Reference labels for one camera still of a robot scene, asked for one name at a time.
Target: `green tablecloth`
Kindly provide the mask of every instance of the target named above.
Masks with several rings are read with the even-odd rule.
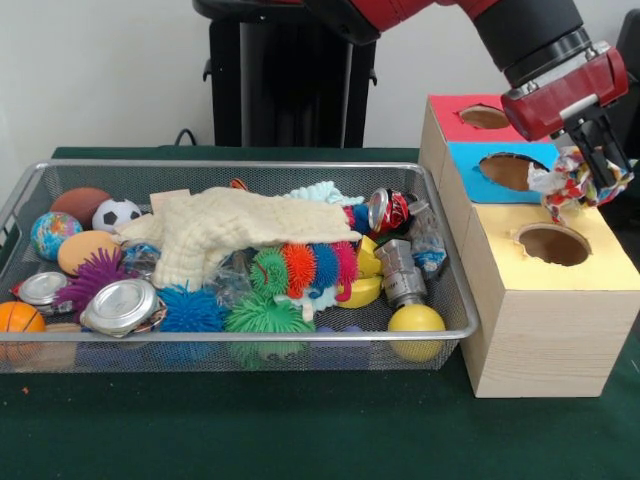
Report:
[[[55,156],[415,161],[417,152],[162,147]],[[639,367],[640,343],[630,337],[604,395],[578,400],[477,400],[459,351],[434,373],[7,375],[0,472],[7,479],[636,479]]]

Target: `green spiky ball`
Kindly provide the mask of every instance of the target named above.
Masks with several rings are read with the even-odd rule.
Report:
[[[308,333],[315,332],[313,322],[305,322],[291,302],[276,303],[256,292],[243,298],[225,322],[225,330],[235,333]],[[260,368],[264,362],[287,360],[299,354],[306,342],[231,342],[231,356],[247,369]]]
[[[265,298],[282,295],[287,291],[287,263],[277,248],[266,248],[255,256],[250,276],[253,289]]]

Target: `white wall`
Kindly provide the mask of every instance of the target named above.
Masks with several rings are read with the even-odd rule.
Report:
[[[611,43],[638,6],[576,3],[592,37]],[[208,56],[208,21],[190,0],[0,0],[0,203],[59,145],[155,146],[183,127],[212,142]],[[506,88],[456,7],[385,34],[376,70],[367,146],[417,146],[427,93]]]

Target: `red robot arm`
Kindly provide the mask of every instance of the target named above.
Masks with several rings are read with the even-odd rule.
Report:
[[[433,3],[459,5],[511,84],[502,103],[526,139],[568,133],[601,188],[615,184],[607,160],[631,170],[604,110],[627,93],[626,68],[615,48],[591,42],[573,0],[302,2],[356,44],[375,41]]]

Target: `black cable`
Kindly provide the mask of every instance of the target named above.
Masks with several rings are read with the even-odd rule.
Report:
[[[182,137],[184,137],[185,135],[189,136],[189,139],[191,140],[191,145],[193,146],[198,145],[198,142],[196,142],[196,137],[193,135],[193,132],[188,128],[183,128],[182,130],[180,130],[180,133],[176,137],[176,141],[173,144],[176,146],[180,145],[180,142],[182,141]]]

